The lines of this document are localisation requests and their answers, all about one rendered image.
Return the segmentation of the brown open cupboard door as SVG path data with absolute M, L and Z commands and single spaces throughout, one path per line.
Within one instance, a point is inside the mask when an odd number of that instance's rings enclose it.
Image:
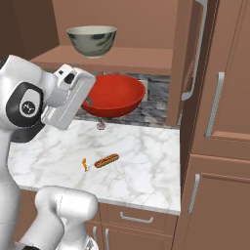
M 182 113 L 182 93 L 191 89 L 194 63 L 202 24 L 203 7 L 195 0 L 179 0 L 166 125 L 178 124 Z

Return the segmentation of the white wall socket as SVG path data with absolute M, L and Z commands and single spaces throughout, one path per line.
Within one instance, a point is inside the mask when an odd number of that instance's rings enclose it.
M 141 83 L 144 85 L 145 87 L 145 95 L 142 99 L 142 102 L 147 102 L 147 93 L 148 93 L 148 80 L 143 80 L 143 79 L 140 79 Z

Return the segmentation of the brown drawer front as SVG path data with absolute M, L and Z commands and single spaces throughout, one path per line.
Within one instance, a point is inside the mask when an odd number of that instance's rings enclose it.
M 131 222 L 122 220 L 119 212 L 123 212 L 125 216 L 146 219 L 153 217 L 154 220 L 151 224 L 142 224 L 137 222 Z M 106 205 L 107 221 L 111 224 L 115 224 L 122 227 L 128 227 L 132 229 L 142 229 L 147 231 L 155 231 L 166 235 L 173 235 L 176 227 L 177 216 L 169 215 L 159 212 L 147 211 L 142 209 L 117 206 L 117 205 Z

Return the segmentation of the brown large base cupboard door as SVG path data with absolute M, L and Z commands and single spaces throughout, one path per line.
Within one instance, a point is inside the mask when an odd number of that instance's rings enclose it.
M 188 213 L 195 174 L 200 182 Z M 189 158 L 173 250 L 250 250 L 250 161 Z

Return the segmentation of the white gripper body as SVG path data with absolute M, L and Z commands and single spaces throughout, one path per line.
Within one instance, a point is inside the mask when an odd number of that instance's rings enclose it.
M 68 128 L 77 110 L 88 97 L 96 82 L 94 75 L 80 68 L 74 68 L 70 74 L 73 75 L 70 84 L 66 83 L 66 80 L 70 79 L 69 76 L 66 76 L 63 80 L 63 83 L 68 88 L 63 103 L 58 107 L 52 107 L 48 104 L 41 115 L 41 121 L 44 124 L 54 126 L 60 130 Z

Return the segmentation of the hot dog in bun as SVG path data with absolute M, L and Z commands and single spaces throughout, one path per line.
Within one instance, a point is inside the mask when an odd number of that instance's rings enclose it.
M 96 168 L 102 168 L 104 167 L 105 165 L 117 160 L 119 158 L 119 155 L 117 153 L 114 153 L 114 154 L 111 154 L 107 157 L 104 157 L 100 160 L 98 160 L 96 163 L 95 163 L 95 167 Z

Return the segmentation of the red bowl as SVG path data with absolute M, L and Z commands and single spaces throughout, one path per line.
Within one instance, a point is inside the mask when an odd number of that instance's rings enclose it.
M 145 91 L 143 83 L 134 77 L 97 75 L 96 83 L 81 107 L 97 117 L 120 117 L 138 107 Z

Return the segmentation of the brown small base cupboard door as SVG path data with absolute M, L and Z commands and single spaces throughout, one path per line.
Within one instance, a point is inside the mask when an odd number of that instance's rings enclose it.
M 103 233 L 105 229 L 109 229 L 109 250 L 172 250 L 172 236 L 103 225 Z
M 97 240 L 98 240 L 97 244 L 98 244 L 100 250 L 104 250 L 104 240 L 103 240 L 103 232 L 102 232 L 101 224 L 100 223 L 95 223 L 95 222 L 87 222 L 86 223 L 86 231 L 93 238 L 93 227 L 94 226 L 97 227 Z

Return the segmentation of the brown open wall cupboard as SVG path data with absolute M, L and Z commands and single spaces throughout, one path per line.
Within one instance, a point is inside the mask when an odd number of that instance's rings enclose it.
M 89 71 L 169 74 L 178 0 L 52 0 L 59 45 L 34 58 L 46 69 L 64 63 Z M 66 30 L 80 25 L 117 28 L 111 50 L 87 59 L 73 48 Z

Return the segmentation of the brown tall cupboard door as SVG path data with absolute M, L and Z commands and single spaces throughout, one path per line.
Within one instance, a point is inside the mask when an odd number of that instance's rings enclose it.
M 211 0 L 213 34 L 191 152 L 250 160 L 250 0 Z M 212 135 L 205 137 L 217 87 L 225 73 Z

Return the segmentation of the grey patterned ceramic bowl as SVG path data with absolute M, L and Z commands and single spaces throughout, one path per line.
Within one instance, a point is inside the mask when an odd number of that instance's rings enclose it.
M 74 49 L 86 58 L 100 58 L 113 46 L 117 28 L 106 25 L 84 25 L 69 28 L 66 33 Z

